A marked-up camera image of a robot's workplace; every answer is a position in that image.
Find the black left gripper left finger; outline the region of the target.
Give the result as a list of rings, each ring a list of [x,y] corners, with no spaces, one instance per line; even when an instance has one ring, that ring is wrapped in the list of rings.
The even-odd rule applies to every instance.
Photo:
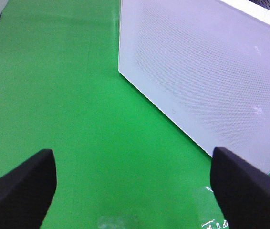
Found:
[[[52,149],[40,150],[0,177],[0,229],[39,229],[56,188]]]

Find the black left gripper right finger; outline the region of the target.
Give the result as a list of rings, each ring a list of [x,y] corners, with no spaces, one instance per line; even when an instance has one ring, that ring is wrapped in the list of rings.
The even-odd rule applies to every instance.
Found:
[[[210,185],[231,229],[270,229],[270,176],[224,147],[213,150]]]

